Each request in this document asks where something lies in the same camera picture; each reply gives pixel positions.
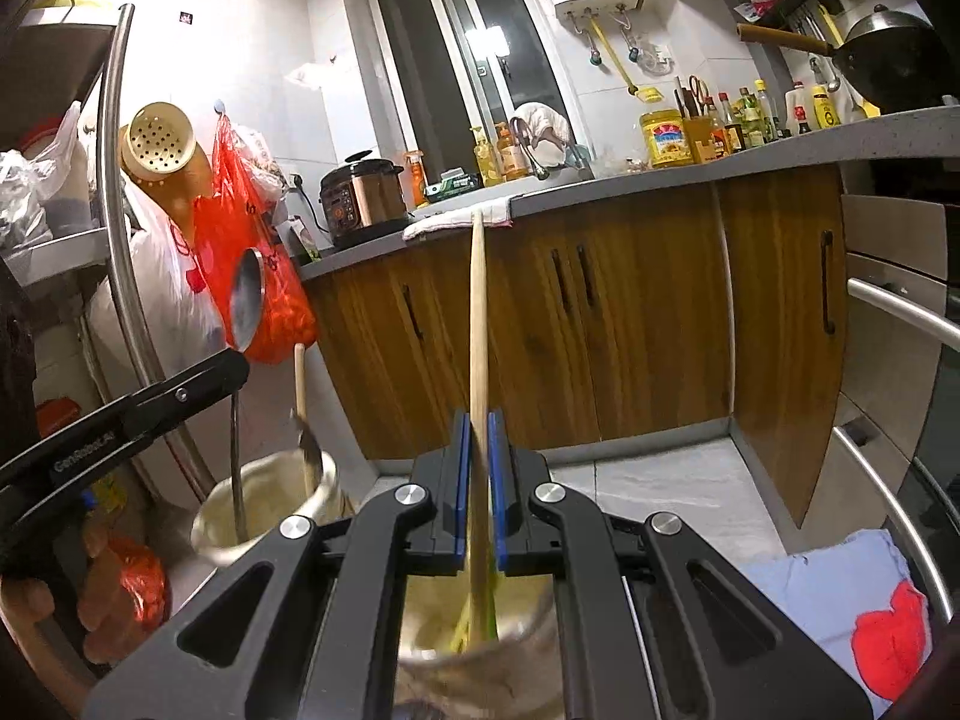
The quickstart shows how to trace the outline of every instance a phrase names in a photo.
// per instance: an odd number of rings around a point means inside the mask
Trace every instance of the red plastic bag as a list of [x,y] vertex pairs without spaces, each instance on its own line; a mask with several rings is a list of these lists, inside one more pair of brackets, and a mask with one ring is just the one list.
[[233,276],[244,250],[260,250],[265,281],[263,317],[246,356],[275,364],[290,356],[294,344],[314,343],[317,325],[268,213],[236,151],[229,119],[221,116],[213,142],[213,197],[193,201],[194,250],[231,346],[235,346],[230,322]]

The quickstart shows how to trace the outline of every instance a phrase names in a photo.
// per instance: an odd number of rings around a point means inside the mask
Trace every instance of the cabinet handle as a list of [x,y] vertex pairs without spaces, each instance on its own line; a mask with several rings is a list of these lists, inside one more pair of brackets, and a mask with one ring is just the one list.
[[414,335],[418,341],[424,339],[424,334],[419,330],[419,324],[416,324],[416,314],[414,314],[414,304],[410,299],[410,288],[404,284],[403,285],[403,302],[407,304],[407,314],[410,314],[410,323],[414,326]]
[[836,332],[836,325],[830,318],[830,304],[827,298],[827,249],[833,247],[833,231],[824,230],[820,234],[820,291],[823,298],[824,333],[832,336]]
[[563,271],[560,270],[560,252],[550,251],[550,259],[553,260],[553,269],[557,271],[557,284],[560,285],[560,303],[563,303],[563,312],[570,313],[570,296],[566,293],[566,284],[563,283]]
[[587,262],[587,252],[582,245],[577,247],[577,258],[580,260],[580,272],[584,274],[584,290],[587,293],[587,305],[593,308],[593,281],[590,279],[590,266]]

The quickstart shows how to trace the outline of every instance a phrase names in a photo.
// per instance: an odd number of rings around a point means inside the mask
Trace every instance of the countertop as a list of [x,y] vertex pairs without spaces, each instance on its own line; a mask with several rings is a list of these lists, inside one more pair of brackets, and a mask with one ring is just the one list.
[[[606,197],[787,170],[789,167],[909,157],[960,157],[960,106],[888,114],[866,122],[816,130],[751,148],[707,165],[666,167],[528,191],[512,199],[511,215],[513,218],[525,217]],[[299,269],[299,276],[302,281],[308,281],[401,250],[407,245],[416,245],[419,240],[407,244],[401,232],[392,233],[310,263]]]

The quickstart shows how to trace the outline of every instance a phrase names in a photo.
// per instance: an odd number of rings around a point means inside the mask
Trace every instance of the plastic bag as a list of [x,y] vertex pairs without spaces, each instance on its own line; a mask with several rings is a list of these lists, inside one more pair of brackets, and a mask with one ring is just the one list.
[[253,186],[256,187],[260,199],[272,213],[275,205],[287,193],[289,186],[280,170],[280,165],[277,165],[277,161],[270,153],[270,148],[267,147],[267,140],[256,129],[237,125],[233,128],[233,144],[253,180]]
[[260,327],[246,356],[275,364],[290,356],[294,344],[310,346],[317,327],[290,257],[266,207],[237,153],[227,116],[221,116],[213,141],[213,197],[193,204],[197,262],[235,346],[230,328],[230,290],[244,250],[255,247],[264,261],[264,302]]
[[34,159],[19,151],[0,153],[0,248],[36,245],[53,236],[43,204],[64,186],[70,156],[77,143],[80,103],[73,103],[56,129],[56,136]]
[[[150,338],[169,377],[224,348],[226,334],[179,228],[126,175],[123,182],[124,194],[142,227],[130,242],[136,287]],[[107,279],[91,298],[88,317],[93,334],[107,349],[126,348]],[[118,358],[133,369],[126,354]]]

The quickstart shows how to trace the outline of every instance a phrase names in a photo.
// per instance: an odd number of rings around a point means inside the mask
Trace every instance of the silver screw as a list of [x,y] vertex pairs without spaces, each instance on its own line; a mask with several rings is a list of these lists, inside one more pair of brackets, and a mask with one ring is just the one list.
[[280,523],[280,536],[300,538],[310,533],[310,520],[299,514],[291,514]]
[[680,527],[683,527],[683,523],[680,522],[680,517],[671,514],[671,512],[657,512],[650,520],[650,526],[664,536],[675,536],[680,533]]
[[426,490],[421,488],[420,485],[404,485],[397,488],[394,498],[397,498],[397,501],[405,506],[413,506],[426,498]]
[[557,503],[566,498],[566,489],[556,482],[544,482],[542,485],[536,486],[534,495],[536,495],[537,500],[544,501],[544,503]]

